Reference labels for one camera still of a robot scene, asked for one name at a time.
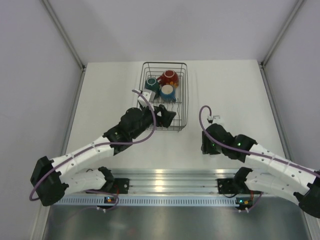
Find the dark blue cup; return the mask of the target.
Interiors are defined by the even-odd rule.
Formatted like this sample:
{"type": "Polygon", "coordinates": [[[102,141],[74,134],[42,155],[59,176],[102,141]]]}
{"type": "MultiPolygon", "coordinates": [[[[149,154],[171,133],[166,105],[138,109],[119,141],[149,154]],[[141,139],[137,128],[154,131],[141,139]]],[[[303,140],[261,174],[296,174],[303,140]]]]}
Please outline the dark blue cup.
{"type": "Polygon", "coordinates": [[[176,89],[172,85],[164,85],[159,93],[164,102],[176,102],[176,89]]]}

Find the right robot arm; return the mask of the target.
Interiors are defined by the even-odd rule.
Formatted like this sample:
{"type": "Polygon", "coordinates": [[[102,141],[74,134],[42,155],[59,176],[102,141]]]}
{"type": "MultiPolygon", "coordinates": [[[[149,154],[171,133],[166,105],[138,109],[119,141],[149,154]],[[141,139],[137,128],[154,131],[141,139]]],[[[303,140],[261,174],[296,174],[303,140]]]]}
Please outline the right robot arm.
{"type": "Polygon", "coordinates": [[[217,123],[202,130],[201,150],[205,155],[222,154],[244,164],[232,180],[236,191],[272,194],[320,217],[319,171],[282,158],[246,135],[232,136],[217,123]]]}

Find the wire dish rack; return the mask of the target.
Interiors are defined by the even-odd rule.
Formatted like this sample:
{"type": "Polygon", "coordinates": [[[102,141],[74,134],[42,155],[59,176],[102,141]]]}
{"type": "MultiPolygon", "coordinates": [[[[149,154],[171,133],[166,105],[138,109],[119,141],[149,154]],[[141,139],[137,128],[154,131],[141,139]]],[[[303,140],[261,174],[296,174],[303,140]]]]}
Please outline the wire dish rack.
{"type": "Polygon", "coordinates": [[[175,112],[168,128],[163,126],[156,127],[157,131],[174,131],[179,132],[186,127],[188,122],[189,107],[189,86],[188,86],[188,67],[184,62],[163,62],[163,61],[146,61],[142,64],[139,90],[145,87],[145,81],[148,78],[159,78],[166,70],[175,71],[179,78],[179,85],[175,91],[176,101],[165,101],[160,96],[151,101],[154,107],[163,105],[166,110],[175,112]]]}

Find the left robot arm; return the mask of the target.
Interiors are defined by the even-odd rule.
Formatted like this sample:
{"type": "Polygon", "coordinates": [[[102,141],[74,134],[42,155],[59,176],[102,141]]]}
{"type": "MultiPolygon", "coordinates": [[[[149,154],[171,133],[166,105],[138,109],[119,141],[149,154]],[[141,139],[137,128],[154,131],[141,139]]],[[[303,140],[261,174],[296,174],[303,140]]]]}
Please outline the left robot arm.
{"type": "Polygon", "coordinates": [[[164,105],[132,107],[120,118],[120,122],[92,143],[65,155],[37,160],[30,182],[43,206],[51,206],[65,195],[87,190],[109,193],[114,188],[114,177],[106,167],[82,172],[89,165],[113,157],[135,144],[150,126],[168,128],[176,112],[164,105]]]}

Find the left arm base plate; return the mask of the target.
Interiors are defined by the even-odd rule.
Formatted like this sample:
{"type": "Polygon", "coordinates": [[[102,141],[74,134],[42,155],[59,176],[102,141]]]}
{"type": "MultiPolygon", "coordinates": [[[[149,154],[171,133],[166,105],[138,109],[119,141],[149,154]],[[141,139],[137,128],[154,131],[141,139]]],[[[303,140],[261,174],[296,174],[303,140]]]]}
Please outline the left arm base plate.
{"type": "Polygon", "coordinates": [[[111,189],[109,190],[112,194],[128,194],[130,187],[129,178],[115,178],[111,189]]]}

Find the red cup white inside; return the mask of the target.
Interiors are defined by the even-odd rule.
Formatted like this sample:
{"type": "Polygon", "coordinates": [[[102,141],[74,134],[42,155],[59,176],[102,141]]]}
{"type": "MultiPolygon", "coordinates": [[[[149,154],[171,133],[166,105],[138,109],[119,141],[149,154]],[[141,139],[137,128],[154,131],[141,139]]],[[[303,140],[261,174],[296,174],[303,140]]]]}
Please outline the red cup white inside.
{"type": "Polygon", "coordinates": [[[156,79],[161,86],[170,85],[177,88],[180,83],[178,74],[174,70],[165,70],[160,77],[156,79]]]}

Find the dark green mug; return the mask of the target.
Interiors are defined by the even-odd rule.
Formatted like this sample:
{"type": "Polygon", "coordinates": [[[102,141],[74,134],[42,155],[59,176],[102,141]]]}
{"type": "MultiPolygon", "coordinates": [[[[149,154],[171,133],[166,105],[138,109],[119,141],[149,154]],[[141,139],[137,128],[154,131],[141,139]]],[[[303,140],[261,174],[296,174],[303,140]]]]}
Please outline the dark green mug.
{"type": "Polygon", "coordinates": [[[156,95],[158,95],[159,91],[160,91],[160,84],[159,84],[159,82],[157,81],[156,78],[149,77],[144,83],[144,88],[147,89],[147,90],[151,90],[156,95]]]}

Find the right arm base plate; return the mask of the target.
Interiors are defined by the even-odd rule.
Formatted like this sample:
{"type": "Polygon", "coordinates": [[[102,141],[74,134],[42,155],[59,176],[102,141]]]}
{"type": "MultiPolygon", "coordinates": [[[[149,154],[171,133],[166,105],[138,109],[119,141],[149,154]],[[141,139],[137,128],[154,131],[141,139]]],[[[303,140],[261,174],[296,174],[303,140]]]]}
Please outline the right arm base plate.
{"type": "Polygon", "coordinates": [[[222,195],[233,196],[239,194],[232,178],[218,178],[217,187],[218,193],[222,195]]]}

